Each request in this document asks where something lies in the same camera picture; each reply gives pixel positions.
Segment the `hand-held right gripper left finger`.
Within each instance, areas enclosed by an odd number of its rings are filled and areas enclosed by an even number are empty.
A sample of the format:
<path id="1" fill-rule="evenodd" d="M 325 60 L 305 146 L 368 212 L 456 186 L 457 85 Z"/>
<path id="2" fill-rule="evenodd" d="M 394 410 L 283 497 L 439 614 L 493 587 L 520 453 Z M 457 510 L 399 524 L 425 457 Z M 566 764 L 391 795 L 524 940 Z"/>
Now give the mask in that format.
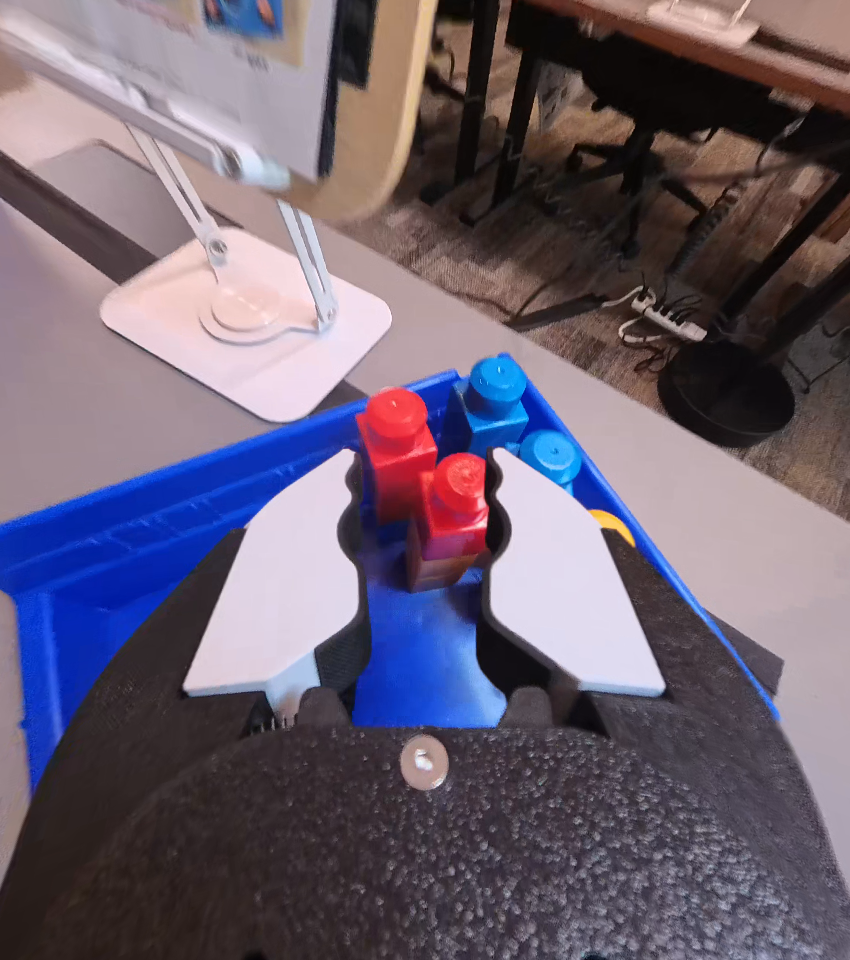
<path id="1" fill-rule="evenodd" d="M 242 530 L 183 681 L 191 698 L 263 697 L 293 725 L 311 690 L 349 722 L 372 647 L 360 558 L 362 463 L 343 449 L 280 491 Z"/>

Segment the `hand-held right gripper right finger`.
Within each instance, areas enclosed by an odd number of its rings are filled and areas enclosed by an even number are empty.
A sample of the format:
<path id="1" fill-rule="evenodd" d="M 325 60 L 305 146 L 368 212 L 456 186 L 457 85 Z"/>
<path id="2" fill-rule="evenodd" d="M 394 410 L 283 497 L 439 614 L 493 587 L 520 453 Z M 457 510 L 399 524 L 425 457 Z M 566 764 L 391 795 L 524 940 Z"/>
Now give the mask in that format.
<path id="1" fill-rule="evenodd" d="M 667 684 L 606 531 L 571 494 L 503 447 L 488 450 L 489 560 L 476 656 L 506 700 L 667 702 Z"/>

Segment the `blue mega block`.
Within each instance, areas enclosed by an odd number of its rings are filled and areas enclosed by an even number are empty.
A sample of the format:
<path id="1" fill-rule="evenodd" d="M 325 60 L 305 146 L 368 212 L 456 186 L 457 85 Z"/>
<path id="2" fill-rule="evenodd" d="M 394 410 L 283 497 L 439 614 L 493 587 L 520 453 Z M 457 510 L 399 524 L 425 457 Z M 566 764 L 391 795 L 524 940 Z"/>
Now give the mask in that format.
<path id="1" fill-rule="evenodd" d="M 517 456 L 569 495 L 582 469 L 582 455 L 573 441 L 552 429 L 535 430 L 523 438 Z"/>
<path id="2" fill-rule="evenodd" d="M 443 459 L 456 453 L 484 458 L 489 448 L 518 442 L 528 424 L 523 404 L 527 377 L 509 356 L 479 360 L 452 387 L 438 447 Z"/>

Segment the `red mega block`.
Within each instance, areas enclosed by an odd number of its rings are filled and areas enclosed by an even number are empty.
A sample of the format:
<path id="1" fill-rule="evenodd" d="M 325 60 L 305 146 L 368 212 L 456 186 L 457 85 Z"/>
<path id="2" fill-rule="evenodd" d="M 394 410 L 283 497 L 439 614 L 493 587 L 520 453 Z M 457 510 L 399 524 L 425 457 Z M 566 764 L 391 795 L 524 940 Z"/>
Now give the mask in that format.
<path id="1" fill-rule="evenodd" d="M 356 417 L 363 456 L 374 491 L 397 498 L 411 491 L 420 474 L 433 472 L 437 444 L 426 403 L 406 388 L 388 388 L 370 397 Z"/>
<path id="2" fill-rule="evenodd" d="M 489 516 L 485 500 L 484 459 L 473 453 L 455 453 L 419 477 L 421 506 L 417 522 L 425 544 L 443 542 L 464 552 L 485 547 Z"/>
<path id="3" fill-rule="evenodd" d="M 421 490 L 414 484 L 376 489 L 373 496 L 374 522 L 383 529 L 414 518 L 421 506 Z"/>

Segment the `blue plastic bin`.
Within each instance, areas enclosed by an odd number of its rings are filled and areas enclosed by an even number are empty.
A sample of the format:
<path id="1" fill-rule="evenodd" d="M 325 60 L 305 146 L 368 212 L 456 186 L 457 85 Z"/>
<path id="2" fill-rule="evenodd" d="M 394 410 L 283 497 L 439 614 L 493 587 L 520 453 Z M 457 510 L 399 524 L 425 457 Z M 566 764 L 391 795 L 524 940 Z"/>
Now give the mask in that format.
<path id="1" fill-rule="evenodd" d="M 229 532 L 344 448 L 366 400 L 0 525 L 0 591 L 17 608 L 23 731 L 36 788 L 66 727 L 120 647 Z M 398 579 L 404 528 L 372 532 L 361 506 L 370 665 L 365 727 L 488 728 L 504 710 L 476 658 L 481 575 L 411 595 Z"/>

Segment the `black round base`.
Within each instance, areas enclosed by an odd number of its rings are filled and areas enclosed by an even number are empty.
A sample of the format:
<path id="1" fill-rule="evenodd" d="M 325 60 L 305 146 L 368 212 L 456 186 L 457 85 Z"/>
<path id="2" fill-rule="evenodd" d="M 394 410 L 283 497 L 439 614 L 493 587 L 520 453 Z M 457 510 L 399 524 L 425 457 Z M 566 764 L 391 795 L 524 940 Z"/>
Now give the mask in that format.
<path id="1" fill-rule="evenodd" d="M 660 371 L 657 392 L 675 423 L 717 447 L 747 450 L 785 429 L 795 397 L 779 368 L 727 341 L 683 344 Z"/>

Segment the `white document stand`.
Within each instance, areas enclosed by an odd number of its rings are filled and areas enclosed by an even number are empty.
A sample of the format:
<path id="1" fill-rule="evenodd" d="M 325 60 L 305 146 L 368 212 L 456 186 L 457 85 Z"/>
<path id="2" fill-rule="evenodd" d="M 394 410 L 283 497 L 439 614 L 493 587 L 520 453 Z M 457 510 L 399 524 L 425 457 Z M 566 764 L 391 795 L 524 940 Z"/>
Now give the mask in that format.
<path id="1" fill-rule="evenodd" d="M 436 7 L 338 2 L 334 163 L 319 182 L 247 185 L 110 114 L 194 239 L 108 294 L 106 327 L 267 422 L 311 414 L 392 323 L 383 299 L 331 275 L 315 221 L 364 219 L 393 194 L 411 151 Z"/>
<path id="2" fill-rule="evenodd" d="M 754 40 L 760 24 L 745 16 L 750 2 L 733 11 L 705 2 L 657 1 L 645 18 L 663 29 L 727 49 L 739 49 Z"/>

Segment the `white power strip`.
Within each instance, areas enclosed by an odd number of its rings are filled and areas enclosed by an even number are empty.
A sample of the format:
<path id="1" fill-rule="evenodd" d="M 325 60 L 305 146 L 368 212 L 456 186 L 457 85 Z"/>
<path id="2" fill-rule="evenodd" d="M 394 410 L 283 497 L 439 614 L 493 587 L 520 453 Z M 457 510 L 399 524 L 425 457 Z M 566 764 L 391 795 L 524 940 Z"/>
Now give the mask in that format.
<path id="1" fill-rule="evenodd" d="M 627 309 L 628 316 L 618 328 L 618 338 L 625 346 L 637 347 L 665 340 L 703 342 L 707 329 L 695 319 L 698 306 L 699 300 L 694 295 L 668 301 L 643 284 L 625 294 L 603 299 L 599 309 Z"/>

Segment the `black office chair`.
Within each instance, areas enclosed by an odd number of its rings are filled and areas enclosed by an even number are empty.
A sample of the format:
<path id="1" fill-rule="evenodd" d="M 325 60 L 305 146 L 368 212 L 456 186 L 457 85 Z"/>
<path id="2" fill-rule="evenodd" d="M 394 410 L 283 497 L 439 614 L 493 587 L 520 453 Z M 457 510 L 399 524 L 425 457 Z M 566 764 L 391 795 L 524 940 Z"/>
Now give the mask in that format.
<path id="1" fill-rule="evenodd" d="M 632 131 L 622 145 L 576 143 L 565 171 L 585 184 L 617 175 L 620 193 L 637 198 L 647 180 L 664 170 L 653 149 L 655 138 L 667 132 L 690 139 L 707 128 L 711 109 L 700 89 L 707 84 L 708 68 L 616 32 L 601 39 L 580 37 L 575 65 L 595 97 L 592 110 L 609 108 L 625 116 Z"/>

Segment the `printed instruction sheet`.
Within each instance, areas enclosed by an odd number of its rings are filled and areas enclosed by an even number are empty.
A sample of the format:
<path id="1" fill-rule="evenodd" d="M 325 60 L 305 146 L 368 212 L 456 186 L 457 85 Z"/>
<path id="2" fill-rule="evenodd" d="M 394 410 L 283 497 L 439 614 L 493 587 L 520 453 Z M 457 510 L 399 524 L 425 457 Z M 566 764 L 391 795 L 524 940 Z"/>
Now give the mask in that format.
<path id="1" fill-rule="evenodd" d="M 337 33 L 338 2 L 0 1 L 23 68 L 276 191 L 332 170 Z"/>

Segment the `wooden desk with black legs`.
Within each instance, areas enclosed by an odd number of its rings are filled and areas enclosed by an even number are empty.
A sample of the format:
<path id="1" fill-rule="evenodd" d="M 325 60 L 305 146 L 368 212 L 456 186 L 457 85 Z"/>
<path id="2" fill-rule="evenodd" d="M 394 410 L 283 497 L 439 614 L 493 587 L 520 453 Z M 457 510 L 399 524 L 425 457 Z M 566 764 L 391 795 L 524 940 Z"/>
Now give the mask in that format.
<path id="1" fill-rule="evenodd" d="M 814 134 L 850 133 L 850 60 L 837 54 L 794 45 L 767 27 L 760 26 L 754 40 L 739 49 L 727 49 L 678 32 L 663 29 L 645 18 L 653 2 L 512 2 L 505 42 L 521 52 L 511 111 L 503 135 L 494 186 L 488 206 L 464 210 L 460 221 L 471 227 L 497 208 L 510 202 L 530 186 L 531 177 L 518 182 L 527 139 L 531 110 L 544 65 L 567 68 L 580 74 L 575 65 L 577 42 L 581 37 L 602 39 L 618 33 L 664 50 L 677 57 L 702 63 L 708 68 L 707 84 L 700 92 L 710 114 L 708 137 L 725 129 L 740 137 L 770 147 L 784 130 L 773 126 L 779 119 L 803 116 L 797 129 L 807 125 Z M 811 162 L 837 172 L 837 179 L 815 201 L 773 250 L 726 298 L 720 312 L 736 318 L 784 264 L 839 209 L 850 196 L 850 140 L 802 140 L 792 148 L 797 157 L 802 148 L 815 158 Z M 709 210 L 679 175 L 664 170 L 660 188 L 695 211 L 693 226 L 700 227 Z M 651 187 L 652 177 L 644 189 Z M 634 256 L 638 250 L 641 196 L 631 198 L 629 227 L 623 252 Z"/>

